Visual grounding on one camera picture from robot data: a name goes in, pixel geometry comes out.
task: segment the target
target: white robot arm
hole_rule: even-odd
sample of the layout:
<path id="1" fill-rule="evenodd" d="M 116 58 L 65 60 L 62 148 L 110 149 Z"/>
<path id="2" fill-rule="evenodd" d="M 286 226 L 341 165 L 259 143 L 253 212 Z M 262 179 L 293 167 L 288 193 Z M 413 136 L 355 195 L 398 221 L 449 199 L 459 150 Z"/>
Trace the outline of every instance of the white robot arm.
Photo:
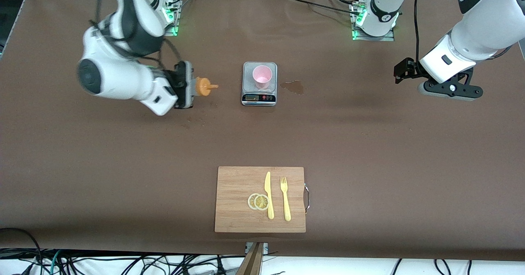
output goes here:
<path id="1" fill-rule="evenodd" d="M 216 88 L 193 78 L 190 62 L 174 71 L 140 64 L 137 58 L 158 52 L 173 0 L 117 0 L 118 9 L 84 33 L 84 55 L 78 65 L 81 86 L 92 95 L 135 99 L 162 116 L 171 108 L 190 108 L 195 95 Z"/>
<path id="2" fill-rule="evenodd" d="M 472 68 L 525 38 L 525 0 L 458 2 L 463 19 L 419 63 L 411 58 L 400 62 L 394 68 L 396 84 L 425 77 L 428 81 L 418 88 L 422 94 L 473 101 L 483 90 L 469 84 Z"/>
<path id="3" fill-rule="evenodd" d="M 420 60 L 438 82 L 525 38 L 524 0 L 458 0 L 463 19 Z"/>
<path id="4" fill-rule="evenodd" d="M 395 21 L 399 17 L 399 8 L 405 0 L 364 0 L 366 12 L 356 26 L 371 36 L 379 37 L 386 35 L 394 28 Z"/>

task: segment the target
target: yellow knife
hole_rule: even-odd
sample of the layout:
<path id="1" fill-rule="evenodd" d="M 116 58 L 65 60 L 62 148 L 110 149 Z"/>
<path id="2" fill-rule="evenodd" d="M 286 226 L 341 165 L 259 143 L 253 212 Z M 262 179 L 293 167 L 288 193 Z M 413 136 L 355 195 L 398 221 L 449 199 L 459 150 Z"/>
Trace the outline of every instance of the yellow knife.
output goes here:
<path id="1" fill-rule="evenodd" d="M 274 219 L 274 206 L 272 204 L 272 185 L 270 184 L 270 172 L 266 174 L 264 181 L 264 191 L 268 194 L 268 219 Z"/>

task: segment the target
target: water stain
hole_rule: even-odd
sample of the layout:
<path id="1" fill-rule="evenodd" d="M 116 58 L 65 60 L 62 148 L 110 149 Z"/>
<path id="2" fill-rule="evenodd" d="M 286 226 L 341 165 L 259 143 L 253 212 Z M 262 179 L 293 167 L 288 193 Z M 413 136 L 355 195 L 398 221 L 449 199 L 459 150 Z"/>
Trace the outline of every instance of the water stain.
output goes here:
<path id="1" fill-rule="evenodd" d="M 294 94 L 302 95 L 304 94 L 304 87 L 302 86 L 299 80 L 294 80 L 292 82 L 283 82 L 280 84 L 282 88 L 286 88 Z"/>

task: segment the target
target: brown table surface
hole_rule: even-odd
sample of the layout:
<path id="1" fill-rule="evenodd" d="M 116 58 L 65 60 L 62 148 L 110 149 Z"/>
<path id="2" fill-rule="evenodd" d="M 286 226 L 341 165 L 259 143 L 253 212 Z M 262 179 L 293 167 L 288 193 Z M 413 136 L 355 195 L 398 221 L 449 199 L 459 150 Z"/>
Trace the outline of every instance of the brown table surface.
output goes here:
<path id="1" fill-rule="evenodd" d="M 481 99 L 420 95 L 421 80 L 392 77 L 414 56 L 412 6 L 396 41 L 375 43 L 294 0 L 190 0 L 171 40 L 220 88 L 157 117 L 79 86 L 94 0 L 26 0 L 0 62 L 0 226 L 44 248 L 243 253 L 268 241 L 281 255 L 525 260 L 519 48 L 476 67 Z M 456 0 L 420 0 L 419 13 L 422 54 L 461 19 Z M 167 46 L 163 60 L 176 62 Z M 242 106 L 247 61 L 277 63 L 304 94 Z M 215 233 L 218 166 L 304 167 L 307 232 Z"/>

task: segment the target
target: yellow fork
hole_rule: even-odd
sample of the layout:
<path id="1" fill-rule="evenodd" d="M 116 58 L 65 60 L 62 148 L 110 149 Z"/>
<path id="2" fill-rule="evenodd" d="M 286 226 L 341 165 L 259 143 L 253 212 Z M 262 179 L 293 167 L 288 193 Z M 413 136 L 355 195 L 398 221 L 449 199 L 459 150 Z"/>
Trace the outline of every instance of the yellow fork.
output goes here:
<path id="1" fill-rule="evenodd" d="M 288 183 L 286 183 L 286 178 L 281 178 L 281 191 L 283 191 L 283 198 L 285 201 L 285 221 L 289 222 L 292 219 L 292 215 L 290 213 L 290 205 L 288 204 L 288 196 L 286 193 L 288 192 Z"/>

